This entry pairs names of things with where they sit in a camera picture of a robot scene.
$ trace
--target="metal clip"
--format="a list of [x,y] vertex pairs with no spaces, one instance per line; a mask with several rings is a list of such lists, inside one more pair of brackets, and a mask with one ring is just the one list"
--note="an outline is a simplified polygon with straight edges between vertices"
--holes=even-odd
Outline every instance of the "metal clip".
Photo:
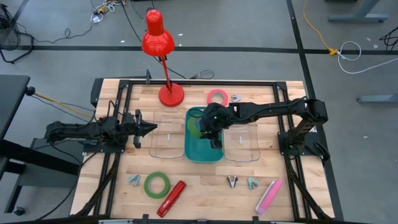
[[254,179],[253,177],[248,178],[248,183],[249,183],[250,190],[254,189],[253,185],[255,185],[256,187],[259,186],[259,182],[256,179]]
[[231,186],[231,188],[234,188],[236,186],[238,178],[236,176],[228,176],[226,180],[228,181],[229,186]]
[[135,175],[134,177],[129,177],[129,183],[134,181],[134,186],[137,187],[139,184],[140,175]]
[[239,101],[242,100],[242,96],[241,96],[241,95],[235,95],[235,94],[233,94],[231,98],[232,98],[232,102],[233,102],[233,103],[236,103],[236,102],[239,102]]

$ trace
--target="concrete floor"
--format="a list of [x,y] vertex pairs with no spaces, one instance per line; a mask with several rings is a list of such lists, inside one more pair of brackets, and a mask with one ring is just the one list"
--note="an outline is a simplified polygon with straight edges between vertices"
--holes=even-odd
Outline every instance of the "concrete floor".
[[[0,2],[7,4],[9,10],[15,13],[22,0]],[[285,1],[154,2],[156,8],[162,11],[165,27],[172,33],[177,45],[297,47]],[[378,45],[377,50],[384,50],[378,38],[397,26],[397,1],[381,1],[372,11],[389,13],[390,19],[383,24],[332,24],[327,21],[328,13],[350,12],[362,2],[309,0],[307,16],[321,30],[331,47],[339,48],[343,42],[352,40],[363,49],[373,50],[374,45]],[[303,19],[304,0],[294,0],[293,4],[304,47],[323,49],[319,37]],[[150,1],[134,2],[134,6],[144,15]],[[62,37],[67,27],[72,34],[87,30],[90,26],[90,7],[88,0],[29,0],[18,22],[36,38],[53,40]],[[131,6],[127,7],[127,13],[139,35],[142,35],[144,22]],[[123,10],[117,7],[101,23],[93,25],[93,30],[86,36],[61,40],[56,45],[137,46],[139,42]],[[20,53],[16,50],[6,55],[14,57]],[[394,57],[397,56],[365,55],[357,62],[343,62],[343,66],[349,71],[357,71]],[[391,105],[359,105],[356,98],[360,95],[397,93],[398,62],[360,75],[348,75],[340,70],[336,57],[307,54],[307,60],[317,98],[326,102],[330,117],[325,132],[345,220],[396,223],[398,109]],[[216,79],[304,79],[298,54],[173,52],[168,65],[187,77],[211,69],[216,73]],[[147,68],[153,77],[162,77],[160,65],[143,52],[38,50],[15,65],[0,62],[0,73],[29,75],[30,85],[36,87],[39,93],[87,107],[91,106],[89,99],[94,78],[143,75]],[[42,138],[46,125],[56,120],[80,122],[36,99],[25,97],[6,139],[29,146],[32,138]],[[14,178],[11,174],[5,175],[0,182],[0,206],[5,204]],[[27,208],[26,215],[17,217],[1,213],[0,220],[33,220],[51,210],[67,192],[68,189],[60,188],[26,188],[17,202]],[[39,206],[32,204],[36,198],[42,198]],[[70,197],[51,217],[67,216],[71,202]]]

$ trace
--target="lamp shade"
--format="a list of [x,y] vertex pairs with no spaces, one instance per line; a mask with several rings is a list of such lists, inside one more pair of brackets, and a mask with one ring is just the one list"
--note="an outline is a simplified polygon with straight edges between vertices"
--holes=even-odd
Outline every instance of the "lamp shade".
[[147,12],[148,30],[142,39],[142,50],[151,56],[160,57],[174,50],[174,40],[170,33],[163,28],[162,14],[156,10]]

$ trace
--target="red desk lamp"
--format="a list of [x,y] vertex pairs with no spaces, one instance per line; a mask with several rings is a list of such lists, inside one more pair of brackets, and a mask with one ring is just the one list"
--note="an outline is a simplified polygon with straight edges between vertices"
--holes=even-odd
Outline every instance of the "red desk lamp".
[[174,50],[173,37],[163,29],[163,17],[158,10],[148,11],[146,21],[148,31],[142,39],[142,50],[151,56],[160,57],[166,76],[166,85],[159,90],[159,100],[165,106],[177,106],[184,99],[184,90],[170,81],[166,66],[166,55]]

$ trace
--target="teal container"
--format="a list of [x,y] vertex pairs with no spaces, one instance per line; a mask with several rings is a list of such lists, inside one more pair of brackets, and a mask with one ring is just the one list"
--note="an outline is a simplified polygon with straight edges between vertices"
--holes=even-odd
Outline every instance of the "teal container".
[[[194,118],[201,116],[199,110],[203,110],[205,107],[193,107],[190,108],[185,117],[185,156],[192,162],[218,162],[224,157],[222,149],[213,149],[210,147],[209,139],[200,139],[198,131],[193,133],[188,129],[188,125],[195,125],[195,130],[199,130],[200,118]],[[223,139],[223,134],[220,133],[218,136],[220,140]]]

